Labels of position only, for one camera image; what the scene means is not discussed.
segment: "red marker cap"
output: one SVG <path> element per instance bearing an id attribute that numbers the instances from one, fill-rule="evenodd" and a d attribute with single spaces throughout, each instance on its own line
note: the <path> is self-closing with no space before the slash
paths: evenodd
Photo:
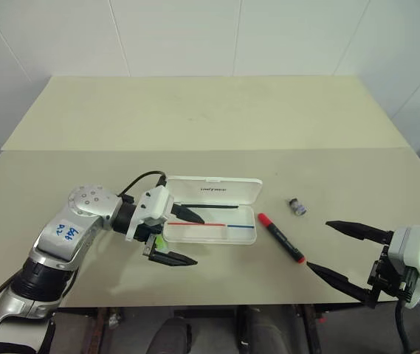
<path id="1" fill-rule="evenodd" d="M 272 220 L 270 220 L 267 215 L 265 215 L 263 212 L 259 213 L 259 215 L 257 215 L 257 217 L 259 218 L 259 221 L 262 223 L 262 225 L 264 225 L 265 227 L 267 227 L 268 225 L 270 225 L 272 222 Z"/>

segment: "handwritten label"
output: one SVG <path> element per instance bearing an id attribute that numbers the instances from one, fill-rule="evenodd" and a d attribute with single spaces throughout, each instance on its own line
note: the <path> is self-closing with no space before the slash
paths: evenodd
<path id="1" fill-rule="evenodd" d="M 61 220 L 61 222 L 55 228 L 55 234 L 59 237 L 63 237 L 65 240 L 71 241 L 77 235 L 83 231 L 83 228 L 74 225 L 67 220 Z"/>

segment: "red line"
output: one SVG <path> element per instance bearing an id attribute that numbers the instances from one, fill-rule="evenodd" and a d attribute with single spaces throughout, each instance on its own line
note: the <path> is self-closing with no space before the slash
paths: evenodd
<path id="1" fill-rule="evenodd" d="M 191 225 L 191 226 L 226 226 L 225 223 L 167 223 L 168 225 Z"/>

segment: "blue line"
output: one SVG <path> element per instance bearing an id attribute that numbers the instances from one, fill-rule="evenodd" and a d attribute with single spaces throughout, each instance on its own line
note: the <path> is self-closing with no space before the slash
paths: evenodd
<path id="1" fill-rule="evenodd" d="M 243 229 L 254 229 L 253 225 L 227 225 L 227 227 L 240 227 Z"/>

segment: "table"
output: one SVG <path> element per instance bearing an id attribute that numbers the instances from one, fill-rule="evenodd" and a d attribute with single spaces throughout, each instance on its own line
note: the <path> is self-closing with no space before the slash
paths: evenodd
<path id="1" fill-rule="evenodd" d="M 199 91 L 204 87 L 200 80 L 217 80 L 198 79 L 200 86 L 196 87 Z M 144 96 L 152 95 L 153 90 L 149 87 L 152 86 L 150 83 L 155 83 L 154 89 L 159 97 L 161 91 L 158 87 L 167 85 L 161 83 L 166 80 L 182 81 L 182 86 L 187 85 L 183 78 L 145 79 L 141 81 L 145 83 L 142 91 L 147 90 Z M 218 80 L 223 81 L 222 87 L 233 85 L 229 84 L 230 78 Z M 264 85 L 271 80 L 277 81 L 279 86 L 284 82 L 279 77 L 244 80 L 257 83 L 249 85 L 252 90 L 241 84 L 250 92 L 248 97 L 263 97 L 263 91 L 257 93 L 255 88 L 263 86 L 261 80 Z M 135 129 L 139 132 L 155 127 L 143 117 L 156 119 L 158 114 L 164 114 L 164 111 L 153 111 L 151 100 L 148 100 L 148 116 L 144 115 L 145 109 L 139 100 L 126 101 L 130 112 L 136 104 L 142 113 L 129 114 L 134 118 L 127 123 L 126 129 L 123 128 L 126 103 L 122 97 L 116 97 L 120 90 L 113 87 L 115 84 L 118 88 L 140 86 L 134 83 L 134 79 L 52 80 L 0 155 L 0 283 L 21 267 L 38 233 L 66 203 L 72 188 L 99 183 L 119 192 L 140 173 L 160 169 L 169 175 L 260 178 L 264 186 L 253 206 L 255 212 L 269 215 L 303 251 L 307 260 L 341 272 L 357 285 L 365 285 L 372 263 L 378 259 L 382 247 L 351 239 L 324 223 L 329 220 L 358 221 L 381 229 L 420 224 L 420 160 L 356 79 L 296 77 L 285 80 L 283 87 L 293 86 L 291 92 L 294 96 L 287 94 L 282 100 L 280 95 L 275 98 L 267 95 L 263 100 L 268 112 L 272 113 L 271 109 L 274 109 L 273 116 L 257 121 L 255 113 L 252 118 L 244 116 L 252 110 L 243 105 L 236 109 L 227 103 L 226 108 L 217 108 L 221 101 L 213 106 L 205 100 L 206 105 L 202 103 L 204 112 L 221 109 L 219 112 L 226 120 L 216 115 L 213 124 L 196 120 L 195 126 L 191 125 L 187 133 L 182 133 L 179 128 L 195 112 L 182 113 L 186 118 L 181 117 L 179 124 L 165 123 L 165 130 L 157 129 L 156 135 L 154 131 L 150 134 L 153 138 L 159 137 L 156 141 L 145 133 L 130 134 L 134 132 L 134 126 L 139 127 Z M 294 89 L 294 83 L 300 84 L 303 94 Z M 100 99 L 108 90 L 115 94 Z M 217 92 L 213 88 L 212 93 L 217 95 Z M 301 104 L 303 95 L 310 96 Z M 341 104 L 342 96 L 345 96 L 345 104 Z M 41 114 L 46 114 L 47 106 L 50 111 L 63 113 L 51 113 L 44 118 Z M 109 113 L 106 127 L 111 128 L 99 129 L 102 127 L 97 124 L 101 117 L 97 113 L 102 109 L 100 107 L 105 107 L 103 112 Z M 176 105 L 173 112 L 178 109 L 187 112 L 187 105 L 179 107 Z M 285 116 L 280 113 L 281 109 L 291 109 L 293 114 Z M 53 117 L 57 117 L 57 124 L 49 122 Z M 245 119 L 251 124 L 260 124 L 258 130 L 249 128 L 244 134 L 222 133 L 217 145 L 208 134 L 199 135 L 199 144 L 182 143 L 183 138 L 193 142 L 196 138 L 192 134 L 205 126 L 216 132 L 214 127 L 221 127 L 228 119 L 233 119 L 231 124 L 234 126 L 239 126 Z M 74 129 L 85 122 L 83 130 Z M 270 129 L 264 131 L 265 124 L 262 123 L 267 122 L 271 122 Z M 123 140 L 127 135 L 133 139 Z M 154 183 L 149 177 L 131 194 L 139 195 Z M 298 218 L 289 211 L 284 200 L 290 197 L 298 197 L 308 208 L 303 217 Z M 141 243 L 127 243 L 123 235 L 103 232 L 90 248 L 78 280 L 62 305 L 109 307 L 353 301 L 330 288 L 305 265 L 295 263 L 264 228 L 258 225 L 257 231 L 258 239 L 251 246 L 171 244 L 175 251 L 199 261 L 198 265 L 182 268 L 149 262 L 141 255 Z"/>

